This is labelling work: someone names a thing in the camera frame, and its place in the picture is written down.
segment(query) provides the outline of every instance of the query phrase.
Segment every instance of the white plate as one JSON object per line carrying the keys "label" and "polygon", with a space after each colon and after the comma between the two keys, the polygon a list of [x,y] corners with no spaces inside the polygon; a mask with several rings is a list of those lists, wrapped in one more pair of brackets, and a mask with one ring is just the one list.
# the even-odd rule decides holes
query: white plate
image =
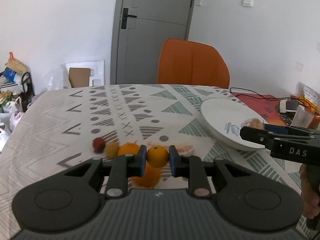
{"label": "white plate", "polygon": [[263,149],[261,144],[242,140],[239,133],[243,121],[258,118],[267,123],[249,107],[223,98],[210,98],[201,105],[201,113],[212,135],[228,146],[241,151]]}

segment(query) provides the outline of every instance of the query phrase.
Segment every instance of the cardboard box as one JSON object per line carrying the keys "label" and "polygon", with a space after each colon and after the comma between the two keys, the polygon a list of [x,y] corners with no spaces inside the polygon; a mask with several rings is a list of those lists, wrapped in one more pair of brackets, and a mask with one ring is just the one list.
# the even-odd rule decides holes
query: cardboard box
{"label": "cardboard box", "polygon": [[71,87],[81,88],[89,86],[90,68],[70,68],[69,81]]}

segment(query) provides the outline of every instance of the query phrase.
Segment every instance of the door frame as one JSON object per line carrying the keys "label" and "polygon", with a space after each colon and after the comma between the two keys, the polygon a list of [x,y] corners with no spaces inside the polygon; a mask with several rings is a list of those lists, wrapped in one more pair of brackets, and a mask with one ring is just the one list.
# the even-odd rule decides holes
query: door frame
{"label": "door frame", "polygon": [[[188,23],[186,28],[185,40],[188,39],[189,29],[191,24],[193,7],[195,0],[192,0],[189,15]],[[122,17],[122,7],[123,0],[116,0],[115,13],[113,18],[113,29],[112,29],[112,39],[111,39],[111,59],[110,59],[110,85],[117,84],[117,63],[118,63],[118,48],[119,48],[119,33]]]}

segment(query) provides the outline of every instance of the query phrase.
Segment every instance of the hand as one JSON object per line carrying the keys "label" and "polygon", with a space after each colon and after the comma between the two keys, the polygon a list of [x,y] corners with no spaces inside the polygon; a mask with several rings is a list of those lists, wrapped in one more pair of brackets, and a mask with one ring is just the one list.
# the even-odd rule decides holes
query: hand
{"label": "hand", "polygon": [[306,218],[314,218],[320,212],[319,195],[311,188],[309,180],[307,179],[307,166],[302,164],[300,167],[301,179],[301,198],[303,199],[303,213],[302,216]]}

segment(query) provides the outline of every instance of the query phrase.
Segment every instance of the chair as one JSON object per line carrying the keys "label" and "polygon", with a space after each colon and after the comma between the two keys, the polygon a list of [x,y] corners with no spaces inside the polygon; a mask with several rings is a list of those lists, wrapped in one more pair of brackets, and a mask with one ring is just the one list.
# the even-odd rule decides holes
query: chair
{"label": "chair", "polygon": [[227,89],[227,65],[215,48],[192,41],[168,39],[158,62],[158,84],[216,86]]}

